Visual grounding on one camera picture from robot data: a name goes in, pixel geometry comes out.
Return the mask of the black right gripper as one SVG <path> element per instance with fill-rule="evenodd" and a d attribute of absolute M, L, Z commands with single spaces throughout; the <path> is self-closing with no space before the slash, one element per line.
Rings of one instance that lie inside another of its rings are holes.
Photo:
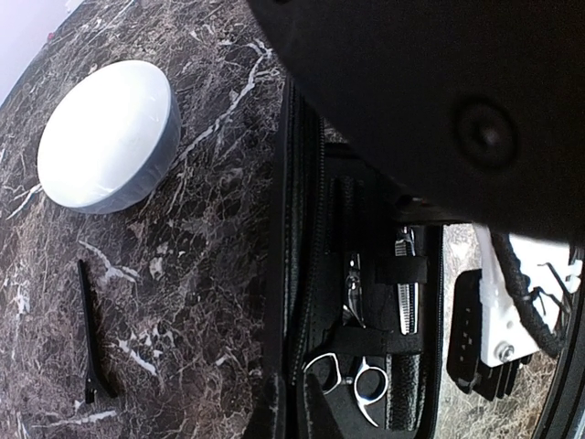
<path fill-rule="evenodd" d="M 584 250 L 474 228 L 481 267 L 455 282 L 447 372 L 466 394 L 511 394 L 534 353 L 556 357 L 567 339 Z"/>

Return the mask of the silver thinning scissors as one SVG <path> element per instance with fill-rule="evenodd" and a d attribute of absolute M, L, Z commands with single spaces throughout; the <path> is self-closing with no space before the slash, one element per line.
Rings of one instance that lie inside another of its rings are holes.
<path fill-rule="evenodd" d="M 403 227 L 395 241 L 395 255 L 398 257 L 415 256 L 414 231 Z M 399 302 L 399 322 L 401 334 L 411 335 L 418 332 L 419 285 L 414 281 L 397 284 Z"/>

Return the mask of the black zippered tool case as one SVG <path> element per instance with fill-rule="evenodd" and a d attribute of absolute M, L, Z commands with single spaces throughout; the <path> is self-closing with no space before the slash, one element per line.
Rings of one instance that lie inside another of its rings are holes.
<path fill-rule="evenodd" d="M 431 438 L 442 354 L 442 229 L 398 213 L 400 188 L 291 80 L 275 146 L 267 384 L 249 438 Z"/>

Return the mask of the silver hair cutting scissors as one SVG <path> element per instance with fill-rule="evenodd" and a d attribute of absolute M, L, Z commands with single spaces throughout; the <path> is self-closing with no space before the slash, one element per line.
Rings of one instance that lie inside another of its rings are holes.
<path fill-rule="evenodd" d="M 343 255 L 341 312 L 327 340 L 316 348 L 303 366 L 305 375 L 327 371 L 321 391 L 328 395 L 341 386 L 353 394 L 356 407 L 365 420 L 378 428 L 379 422 L 368 409 L 387 395 L 389 375 L 371 363 L 371 349 L 366 347 L 368 327 L 363 315 L 361 256 L 358 252 Z"/>

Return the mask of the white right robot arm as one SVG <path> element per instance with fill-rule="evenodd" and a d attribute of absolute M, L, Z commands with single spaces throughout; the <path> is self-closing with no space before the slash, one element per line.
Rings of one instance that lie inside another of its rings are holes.
<path fill-rule="evenodd" d="M 253 1 L 309 102 L 464 220 L 584 240 L 581 1 Z"/>

